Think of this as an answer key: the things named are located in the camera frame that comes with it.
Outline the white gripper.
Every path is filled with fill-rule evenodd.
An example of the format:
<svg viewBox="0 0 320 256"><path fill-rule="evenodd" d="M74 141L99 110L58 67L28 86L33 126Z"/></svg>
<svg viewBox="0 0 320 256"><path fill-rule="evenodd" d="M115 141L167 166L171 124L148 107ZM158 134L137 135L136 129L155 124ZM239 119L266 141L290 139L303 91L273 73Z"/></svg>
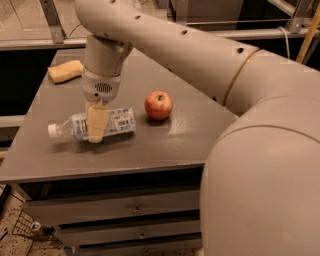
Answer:
<svg viewBox="0 0 320 256"><path fill-rule="evenodd" d="M99 143L109 121L110 110L105 104L112 102L118 95L121 77L104 77L84 68L81 85L87 101L88 141Z"/></svg>

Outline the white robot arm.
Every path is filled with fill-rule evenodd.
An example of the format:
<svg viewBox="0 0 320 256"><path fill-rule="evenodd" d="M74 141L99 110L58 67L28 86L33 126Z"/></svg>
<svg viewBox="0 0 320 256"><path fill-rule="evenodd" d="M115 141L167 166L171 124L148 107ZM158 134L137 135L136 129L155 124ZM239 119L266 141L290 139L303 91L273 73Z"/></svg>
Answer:
<svg viewBox="0 0 320 256"><path fill-rule="evenodd" d="M91 33L131 44L237 115L203 171L205 256L320 256L320 72L125 0L75 10Z"/></svg>

